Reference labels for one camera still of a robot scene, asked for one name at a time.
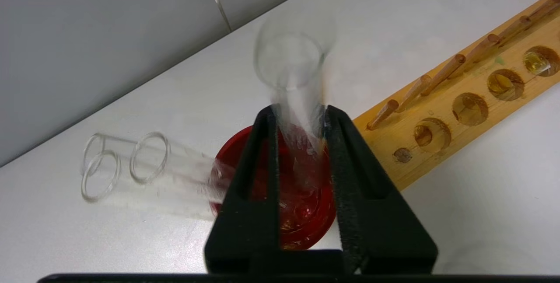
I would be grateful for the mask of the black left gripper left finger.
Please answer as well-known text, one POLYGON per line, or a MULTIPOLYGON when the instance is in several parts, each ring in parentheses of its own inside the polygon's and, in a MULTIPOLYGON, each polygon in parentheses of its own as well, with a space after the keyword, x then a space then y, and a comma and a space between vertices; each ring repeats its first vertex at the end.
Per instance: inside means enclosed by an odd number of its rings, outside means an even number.
POLYGON ((278 130, 272 107, 258 112, 221 210, 204 247, 208 273, 248 273, 253 257, 279 247, 278 130), (252 201, 260 155, 266 155, 266 199, 252 201))

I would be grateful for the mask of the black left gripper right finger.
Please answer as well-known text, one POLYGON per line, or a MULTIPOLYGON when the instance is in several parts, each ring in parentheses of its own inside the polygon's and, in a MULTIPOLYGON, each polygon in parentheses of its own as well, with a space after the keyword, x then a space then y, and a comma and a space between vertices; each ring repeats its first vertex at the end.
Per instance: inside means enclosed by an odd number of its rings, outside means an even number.
POLYGON ((438 248, 348 114, 326 110, 326 139, 346 270, 432 273, 438 248))

